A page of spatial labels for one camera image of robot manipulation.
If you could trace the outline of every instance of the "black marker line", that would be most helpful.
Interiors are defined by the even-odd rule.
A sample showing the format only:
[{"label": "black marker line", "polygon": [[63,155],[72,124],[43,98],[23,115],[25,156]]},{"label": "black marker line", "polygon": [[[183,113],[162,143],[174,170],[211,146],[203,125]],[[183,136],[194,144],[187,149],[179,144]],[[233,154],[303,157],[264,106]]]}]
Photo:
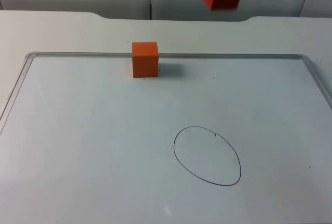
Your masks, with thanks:
[{"label": "black marker line", "polygon": [[[214,133],[214,135],[218,135],[219,137],[221,137],[221,138],[222,138],[222,139],[223,139],[223,140],[224,140],[224,141],[230,146],[230,148],[232,148],[232,150],[234,151],[235,155],[237,156],[237,159],[238,159],[238,162],[239,162],[239,167],[240,167],[240,176],[239,176],[238,180],[237,180],[235,183],[233,183],[233,184],[217,184],[217,183],[214,183],[214,182],[212,182],[212,181],[205,180],[204,178],[202,178],[202,177],[200,177],[200,176],[194,174],[193,172],[191,172],[187,167],[185,167],[185,166],[181,163],[181,161],[179,160],[179,158],[177,157],[176,152],[175,152],[175,142],[176,142],[176,139],[177,139],[178,135],[179,135],[181,132],[183,132],[185,129],[188,129],[188,128],[202,128],[202,129],[208,130],[209,132]],[[233,186],[233,185],[237,184],[237,183],[240,181],[240,179],[241,179],[242,169],[241,169],[241,163],[240,163],[240,159],[239,159],[239,156],[238,156],[237,152],[235,151],[235,149],[233,148],[233,146],[232,146],[232,145],[231,145],[231,144],[230,144],[230,143],[229,143],[229,142],[228,142],[223,136],[221,136],[220,134],[218,134],[218,133],[216,133],[216,132],[211,131],[211,130],[208,129],[208,128],[205,128],[205,127],[197,127],[197,126],[192,126],[192,127],[185,127],[185,128],[183,128],[183,129],[182,129],[181,131],[179,131],[178,134],[175,136],[174,143],[173,143],[173,152],[174,152],[174,155],[175,155],[177,161],[183,166],[183,168],[185,168],[190,174],[194,175],[195,177],[197,177],[197,178],[199,178],[199,179],[201,179],[201,180],[203,180],[203,181],[205,181],[205,182],[207,182],[207,183],[209,183],[209,184],[214,184],[214,185],[218,185],[218,186]]]}]

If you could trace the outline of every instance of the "hand-drawn circle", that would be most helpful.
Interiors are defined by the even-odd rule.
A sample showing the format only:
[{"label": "hand-drawn circle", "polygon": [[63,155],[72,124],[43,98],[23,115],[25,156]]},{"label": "hand-drawn circle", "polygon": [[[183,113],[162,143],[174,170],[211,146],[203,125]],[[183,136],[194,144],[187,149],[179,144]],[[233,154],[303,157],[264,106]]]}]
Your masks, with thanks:
[{"label": "hand-drawn circle", "polygon": [[[189,170],[187,167],[185,167],[185,166],[183,165],[183,163],[180,161],[180,159],[179,159],[178,156],[176,155],[176,151],[175,151],[175,143],[176,143],[176,140],[177,140],[178,136],[180,135],[180,133],[182,133],[184,130],[187,130],[187,129],[189,129],[189,128],[201,128],[201,129],[205,129],[205,130],[207,130],[207,131],[209,131],[209,132],[212,132],[214,135],[218,135],[219,137],[221,137],[221,138],[222,138],[222,139],[223,139],[223,140],[229,145],[229,147],[233,150],[233,152],[234,152],[235,155],[236,155],[236,158],[237,158],[238,163],[239,163],[239,169],[240,169],[240,172],[239,172],[239,178],[238,178],[235,182],[233,182],[233,183],[231,183],[231,184],[219,184],[219,183],[215,183],[215,182],[213,182],[213,181],[206,180],[206,179],[204,179],[203,177],[196,175],[194,172],[192,172],[191,170]],[[229,143],[229,142],[228,142],[223,136],[221,136],[220,134],[218,134],[218,133],[216,133],[216,132],[211,131],[211,130],[208,129],[208,128],[205,128],[205,127],[199,127],[199,126],[191,126],[191,127],[185,127],[185,128],[183,128],[183,129],[182,129],[181,131],[179,131],[178,134],[175,136],[174,143],[173,143],[173,152],[174,152],[174,155],[175,155],[177,161],[182,165],[183,168],[185,168],[190,174],[194,175],[195,177],[197,177],[197,178],[199,178],[199,179],[201,179],[201,180],[203,180],[203,181],[205,181],[205,182],[207,182],[207,183],[214,184],[214,185],[218,185],[218,186],[233,186],[233,185],[237,184],[237,183],[240,181],[240,179],[241,179],[242,169],[241,169],[241,163],[240,163],[240,159],[239,159],[239,156],[238,156],[237,152],[235,151],[235,149],[233,148],[233,146],[232,146],[232,145],[231,145],[231,144],[230,144],[230,143]]]}]

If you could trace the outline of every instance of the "drawn ellipse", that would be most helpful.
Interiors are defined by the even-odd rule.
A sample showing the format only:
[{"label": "drawn ellipse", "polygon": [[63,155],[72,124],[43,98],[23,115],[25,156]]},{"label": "drawn ellipse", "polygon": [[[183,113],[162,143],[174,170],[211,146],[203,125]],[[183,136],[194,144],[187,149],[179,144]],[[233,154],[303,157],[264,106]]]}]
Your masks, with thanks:
[{"label": "drawn ellipse", "polygon": [[186,127],[174,139],[178,162],[207,183],[232,186],[241,178],[241,163],[232,145],[204,127]]}]

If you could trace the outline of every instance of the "whiteboard frame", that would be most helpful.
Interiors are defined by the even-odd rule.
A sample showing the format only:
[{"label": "whiteboard frame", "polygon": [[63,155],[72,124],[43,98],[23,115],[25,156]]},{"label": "whiteboard frame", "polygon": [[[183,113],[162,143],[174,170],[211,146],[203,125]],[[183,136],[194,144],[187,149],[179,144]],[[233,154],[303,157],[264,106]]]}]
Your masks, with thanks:
[{"label": "whiteboard frame", "polygon": [[[209,57],[209,59],[278,59],[278,60],[302,60],[316,82],[318,88],[323,94],[327,104],[332,110],[332,98],[326,90],[322,80],[320,79],[317,71],[315,70],[309,57],[300,54],[190,54],[190,53],[160,53],[159,58],[202,58],[202,56]],[[25,56],[23,68],[15,83],[12,92],[9,95],[8,101],[5,105],[3,112],[0,115],[0,135],[3,127],[6,124],[10,110],[14,105],[15,99],[20,91],[29,68],[36,57],[97,57],[97,58],[131,58],[131,53],[78,53],[78,52],[31,52]]]}]

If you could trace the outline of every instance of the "orange block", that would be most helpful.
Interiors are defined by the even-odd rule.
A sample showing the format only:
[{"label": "orange block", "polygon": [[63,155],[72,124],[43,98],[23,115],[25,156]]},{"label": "orange block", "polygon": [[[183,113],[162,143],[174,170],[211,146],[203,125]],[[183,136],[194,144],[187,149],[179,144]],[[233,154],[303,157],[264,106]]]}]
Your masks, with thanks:
[{"label": "orange block", "polygon": [[133,43],[133,77],[158,76],[158,46],[156,42]]}]

